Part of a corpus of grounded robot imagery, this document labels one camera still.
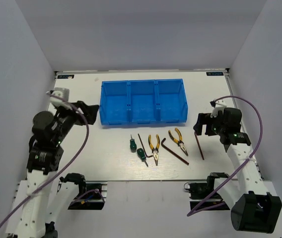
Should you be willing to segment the yellow long-nose pliers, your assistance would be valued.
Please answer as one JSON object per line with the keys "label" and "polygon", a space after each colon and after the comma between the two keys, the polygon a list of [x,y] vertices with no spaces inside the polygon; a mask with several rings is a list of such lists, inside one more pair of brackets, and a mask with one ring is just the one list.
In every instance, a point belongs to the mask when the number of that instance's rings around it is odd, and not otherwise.
{"label": "yellow long-nose pliers", "polygon": [[178,147],[180,147],[180,149],[182,150],[182,152],[186,155],[186,156],[189,156],[188,152],[187,152],[187,149],[184,145],[184,142],[183,142],[183,138],[182,138],[182,134],[180,132],[180,130],[178,128],[175,128],[174,129],[176,131],[176,133],[178,134],[178,139],[175,138],[173,135],[172,135],[172,132],[171,130],[168,131],[168,135],[170,137],[170,139],[176,143],[178,145]]}
{"label": "yellow long-nose pliers", "polygon": [[159,153],[159,147],[160,147],[160,138],[159,138],[159,135],[157,134],[156,135],[156,144],[153,146],[152,142],[151,142],[151,135],[148,136],[148,144],[149,144],[149,147],[152,151],[152,155],[154,157],[154,161],[155,161],[155,165],[158,166],[158,153]]}

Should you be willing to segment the thick dark hex key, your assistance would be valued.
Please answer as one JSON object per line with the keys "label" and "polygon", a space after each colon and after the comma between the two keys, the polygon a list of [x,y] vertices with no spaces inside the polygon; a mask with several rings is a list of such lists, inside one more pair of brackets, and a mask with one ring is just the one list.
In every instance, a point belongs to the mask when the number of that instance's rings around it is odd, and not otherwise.
{"label": "thick dark hex key", "polygon": [[189,165],[189,162],[187,162],[185,159],[183,159],[181,156],[179,156],[177,153],[175,153],[173,150],[171,150],[169,147],[167,147],[164,142],[166,141],[166,138],[163,138],[161,141],[161,146],[168,151],[170,154],[172,154],[174,157],[176,157],[177,159],[179,159],[182,163],[184,163],[185,165]]}

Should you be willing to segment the thin dark hex key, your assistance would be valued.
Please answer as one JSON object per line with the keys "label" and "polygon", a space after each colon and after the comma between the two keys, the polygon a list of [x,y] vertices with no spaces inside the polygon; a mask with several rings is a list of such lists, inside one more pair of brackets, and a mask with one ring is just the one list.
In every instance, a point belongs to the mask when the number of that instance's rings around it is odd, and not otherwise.
{"label": "thin dark hex key", "polygon": [[144,145],[143,145],[143,142],[142,142],[142,139],[141,139],[141,136],[140,136],[139,133],[138,133],[138,137],[139,137],[139,140],[140,140],[140,143],[141,143],[141,146],[142,146],[142,149],[143,149],[143,151],[144,151],[145,156],[146,156],[147,158],[153,157],[153,155],[149,155],[149,156],[147,155],[146,150],[145,150],[145,147],[144,147]]}

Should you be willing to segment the green screwdriver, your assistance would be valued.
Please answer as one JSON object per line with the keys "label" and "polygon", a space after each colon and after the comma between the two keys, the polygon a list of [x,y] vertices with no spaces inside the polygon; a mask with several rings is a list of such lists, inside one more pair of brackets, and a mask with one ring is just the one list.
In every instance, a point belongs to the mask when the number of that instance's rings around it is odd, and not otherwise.
{"label": "green screwdriver", "polygon": [[137,149],[137,155],[141,159],[142,162],[145,163],[145,165],[148,167],[147,161],[146,161],[146,155],[142,148]]}
{"label": "green screwdriver", "polygon": [[133,139],[132,135],[130,138],[130,150],[134,153],[137,150],[137,145],[135,143],[135,140]]}

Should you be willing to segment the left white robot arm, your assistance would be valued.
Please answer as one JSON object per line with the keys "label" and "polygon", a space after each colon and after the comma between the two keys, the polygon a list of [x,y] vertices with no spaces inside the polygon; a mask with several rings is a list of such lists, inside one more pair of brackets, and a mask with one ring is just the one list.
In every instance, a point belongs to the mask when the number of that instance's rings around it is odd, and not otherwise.
{"label": "left white robot arm", "polygon": [[55,238],[55,222],[47,219],[52,182],[64,153],[61,143],[74,125],[93,125],[99,105],[77,101],[72,107],[56,106],[56,113],[41,111],[33,118],[29,141],[27,195],[12,238]]}

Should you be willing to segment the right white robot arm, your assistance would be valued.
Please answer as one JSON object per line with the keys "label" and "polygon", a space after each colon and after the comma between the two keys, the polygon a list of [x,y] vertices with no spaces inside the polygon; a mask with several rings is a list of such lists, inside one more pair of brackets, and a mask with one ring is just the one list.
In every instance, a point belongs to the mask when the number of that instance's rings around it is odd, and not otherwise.
{"label": "right white robot arm", "polygon": [[237,231],[271,234],[276,227],[282,202],[273,196],[260,176],[256,163],[252,161],[251,142],[241,132],[242,112],[235,108],[214,109],[212,113],[200,113],[193,129],[202,134],[203,126],[208,136],[218,135],[230,158],[234,172],[231,175],[213,173],[207,178],[207,196],[188,215],[203,211],[209,198],[221,196],[230,209],[232,226]]}

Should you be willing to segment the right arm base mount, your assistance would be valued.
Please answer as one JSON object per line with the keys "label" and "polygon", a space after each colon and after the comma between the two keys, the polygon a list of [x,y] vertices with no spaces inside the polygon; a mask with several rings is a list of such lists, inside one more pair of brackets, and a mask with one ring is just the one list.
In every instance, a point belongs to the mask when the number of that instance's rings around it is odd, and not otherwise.
{"label": "right arm base mount", "polygon": [[[229,177],[226,173],[210,173],[206,181],[189,181],[184,184],[184,190],[189,193],[190,198],[190,209],[192,210],[201,200],[213,191],[214,180],[220,178]],[[207,208],[209,206],[215,206],[223,202],[222,197],[215,193],[209,198],[204,204],[198,209]]]}

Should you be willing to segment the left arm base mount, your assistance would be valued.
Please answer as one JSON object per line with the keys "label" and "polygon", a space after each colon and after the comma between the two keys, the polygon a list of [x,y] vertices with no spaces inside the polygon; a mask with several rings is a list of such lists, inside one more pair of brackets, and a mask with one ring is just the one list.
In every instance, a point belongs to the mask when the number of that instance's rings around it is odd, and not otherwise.
{"label": "left arm base mount", "polygon": [[102,210],[107,196],[107,182],[88,182],[85,176],[78,173],[68,173],[59,178],[58,192],[68,189],[74,184],[75,197],[67,202],[69,210]]}

